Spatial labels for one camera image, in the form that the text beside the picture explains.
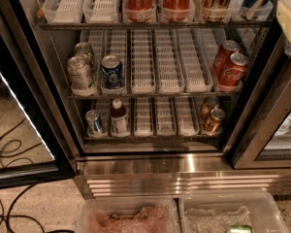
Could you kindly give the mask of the green can in bin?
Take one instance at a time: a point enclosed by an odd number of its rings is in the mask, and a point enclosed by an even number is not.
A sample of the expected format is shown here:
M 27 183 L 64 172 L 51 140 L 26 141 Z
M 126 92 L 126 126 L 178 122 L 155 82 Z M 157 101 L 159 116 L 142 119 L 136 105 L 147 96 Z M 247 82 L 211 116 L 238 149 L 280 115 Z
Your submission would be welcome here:
M 230 225 L 228 233 L 253 233 L 253 228 L 250 225 Z

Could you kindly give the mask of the blue pepsi can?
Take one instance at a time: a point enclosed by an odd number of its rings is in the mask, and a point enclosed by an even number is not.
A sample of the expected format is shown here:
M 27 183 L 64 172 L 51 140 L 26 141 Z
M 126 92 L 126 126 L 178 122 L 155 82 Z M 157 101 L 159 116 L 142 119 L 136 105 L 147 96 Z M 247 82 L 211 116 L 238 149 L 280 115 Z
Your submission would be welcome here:
M 101 60 L 101 71 L 108 89 L 124 87 L 122 63 L 117 56 L 112 54 L 104 56 Z

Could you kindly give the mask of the open glass fridge door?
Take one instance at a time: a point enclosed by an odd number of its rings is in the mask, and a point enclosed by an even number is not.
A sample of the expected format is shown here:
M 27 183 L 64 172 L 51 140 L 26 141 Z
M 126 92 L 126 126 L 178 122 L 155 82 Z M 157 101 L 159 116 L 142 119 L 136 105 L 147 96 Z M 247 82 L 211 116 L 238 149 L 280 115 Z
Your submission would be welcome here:
M 0 0 L 0 189 L 71 179 L 64 108 L 19 0 Z

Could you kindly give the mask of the gold can front bottom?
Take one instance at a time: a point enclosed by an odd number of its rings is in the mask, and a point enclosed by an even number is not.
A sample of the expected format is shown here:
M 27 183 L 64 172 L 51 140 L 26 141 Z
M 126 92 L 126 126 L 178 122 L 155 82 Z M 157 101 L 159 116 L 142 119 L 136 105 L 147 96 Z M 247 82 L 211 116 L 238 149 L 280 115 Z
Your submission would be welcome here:
M 215 133 L 221 129 L 222 121 L 225 118 L 225 113 L 219 108 L 213 108 L 207 115 L 204 129 L 207 132 Z

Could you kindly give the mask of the stainless fridge base grille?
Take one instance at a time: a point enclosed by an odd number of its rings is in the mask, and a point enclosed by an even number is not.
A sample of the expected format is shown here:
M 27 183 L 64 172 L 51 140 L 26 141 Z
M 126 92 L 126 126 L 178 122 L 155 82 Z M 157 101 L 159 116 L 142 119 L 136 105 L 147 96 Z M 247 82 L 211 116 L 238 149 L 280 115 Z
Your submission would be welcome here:
M 291 167 L 237 170 L 221 156 L 196 154 L 90 157 L 78 162 L 74 182 L 85 199 L 241 189 L 291 195 Z

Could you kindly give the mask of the clear plastic bin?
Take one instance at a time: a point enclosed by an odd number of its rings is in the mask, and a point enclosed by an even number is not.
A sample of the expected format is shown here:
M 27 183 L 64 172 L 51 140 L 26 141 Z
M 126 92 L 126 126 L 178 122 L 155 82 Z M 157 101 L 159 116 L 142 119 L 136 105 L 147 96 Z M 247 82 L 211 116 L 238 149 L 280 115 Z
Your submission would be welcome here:
M 155 196 L 87 200 L 75 233 L 179 233 L 176 202 Z
M 178 204 L 183 233 L 228 233 L 230 225 L 289 233 L 273 196 L 263 190 L 204 191 L 182 195 Z

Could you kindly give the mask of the right clear plastic bin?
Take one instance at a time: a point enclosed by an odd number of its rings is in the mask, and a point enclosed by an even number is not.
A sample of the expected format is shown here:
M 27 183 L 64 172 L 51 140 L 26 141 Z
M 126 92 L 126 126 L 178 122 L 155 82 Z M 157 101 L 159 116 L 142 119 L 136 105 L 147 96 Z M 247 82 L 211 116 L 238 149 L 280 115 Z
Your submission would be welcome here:
M 273 196 L 263 190 L 204 191 L 182 195 L 178 204 L 183 233 L 228 233 L 230 225 L 289 233 Z

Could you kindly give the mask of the red coke can rear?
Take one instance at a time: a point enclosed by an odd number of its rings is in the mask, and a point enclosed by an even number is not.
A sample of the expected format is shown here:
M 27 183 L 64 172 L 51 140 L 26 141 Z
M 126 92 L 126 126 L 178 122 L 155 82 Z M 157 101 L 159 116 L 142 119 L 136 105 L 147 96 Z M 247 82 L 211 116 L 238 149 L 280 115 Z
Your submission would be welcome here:
M 220 77 L 223 65 L 227 61 L 229 56 L 234 52 L 239 51 L 240 45 L 233 40 L 226 40 L 219 46 L 214 61 L 212 63 L 212 68 L 217 78 Z

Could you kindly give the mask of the gold can rear bottom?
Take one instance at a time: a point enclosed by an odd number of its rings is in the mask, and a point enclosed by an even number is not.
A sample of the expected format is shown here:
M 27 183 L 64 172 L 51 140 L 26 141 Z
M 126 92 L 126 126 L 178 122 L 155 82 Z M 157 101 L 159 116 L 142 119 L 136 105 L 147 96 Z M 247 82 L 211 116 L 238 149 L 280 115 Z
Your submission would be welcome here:
M 219 99 L 216 96 L 206 97 L 200 109 L 201 119 L 205 119 L 212 109 L 219 107 L 219 104 Z

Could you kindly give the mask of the red coke can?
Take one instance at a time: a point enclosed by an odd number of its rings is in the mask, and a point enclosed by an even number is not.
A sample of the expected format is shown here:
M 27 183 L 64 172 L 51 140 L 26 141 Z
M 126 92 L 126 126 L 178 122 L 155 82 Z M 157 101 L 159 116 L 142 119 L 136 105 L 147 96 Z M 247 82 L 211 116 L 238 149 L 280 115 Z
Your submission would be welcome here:
M 240 45 L 233 40 L 226 40 L 219 46 L 214 61 L 212 63 L 212 68 L 217 78 L 220 77 L 223 65 L 227 61 L 229 56 L 234 52 L 239 51 Z
M 224 86 L 236 86 L 246 73 L 247 57 L 239 52 L 232 53 L 225 61 L 218 82 Z

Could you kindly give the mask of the red coke can front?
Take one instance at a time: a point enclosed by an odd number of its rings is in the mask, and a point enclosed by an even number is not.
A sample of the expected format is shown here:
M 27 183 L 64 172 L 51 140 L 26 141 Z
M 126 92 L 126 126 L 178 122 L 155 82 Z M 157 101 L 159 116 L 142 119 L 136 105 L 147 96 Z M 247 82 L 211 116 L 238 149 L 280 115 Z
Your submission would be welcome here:
M 225 61 L 218 82 L 224 86 L 236 86 L 246 73 L 247 57 L 239 52 L 232 53 Z

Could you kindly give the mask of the silver can front left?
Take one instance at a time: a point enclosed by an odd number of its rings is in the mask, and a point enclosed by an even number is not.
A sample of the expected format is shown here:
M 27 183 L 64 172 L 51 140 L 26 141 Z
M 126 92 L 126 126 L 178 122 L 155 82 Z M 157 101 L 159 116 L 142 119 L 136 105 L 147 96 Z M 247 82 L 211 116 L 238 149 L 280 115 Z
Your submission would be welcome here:
M 86 90 L 94 86 L 90 66 L 83 57 L 75 55 L 68 60 L 67 65 L 73 89 Z

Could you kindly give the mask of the brown bottle white cap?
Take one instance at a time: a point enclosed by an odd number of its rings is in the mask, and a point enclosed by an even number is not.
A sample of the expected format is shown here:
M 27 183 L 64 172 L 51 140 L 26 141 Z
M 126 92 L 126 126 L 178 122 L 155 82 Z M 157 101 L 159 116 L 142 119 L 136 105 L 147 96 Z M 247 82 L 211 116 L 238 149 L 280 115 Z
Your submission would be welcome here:
M 120 99 L 114 99 L 110 109 L 113 131 L 116 134 L 128 132 L 128 114 Z

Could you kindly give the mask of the left clear plastic bin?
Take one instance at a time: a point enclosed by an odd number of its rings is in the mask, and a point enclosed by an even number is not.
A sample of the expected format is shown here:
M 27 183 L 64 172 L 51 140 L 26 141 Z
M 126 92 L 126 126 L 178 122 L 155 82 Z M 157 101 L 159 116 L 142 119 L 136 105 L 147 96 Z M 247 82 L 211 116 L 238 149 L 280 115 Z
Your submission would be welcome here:
M 75 233 L 179 233 L 176 202 L 155 196 L 87 200 Z

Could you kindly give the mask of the silver can rear left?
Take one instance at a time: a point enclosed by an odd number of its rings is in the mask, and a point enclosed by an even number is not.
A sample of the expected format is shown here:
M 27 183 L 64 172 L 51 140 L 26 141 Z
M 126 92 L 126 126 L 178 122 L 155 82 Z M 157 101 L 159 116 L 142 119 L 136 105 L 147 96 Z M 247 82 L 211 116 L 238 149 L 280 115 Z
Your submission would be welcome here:
M 75 53 L 84 57 L 90 65 L 94 64 L 94 53 L 88 42 L 80 42 L 74 46 Z

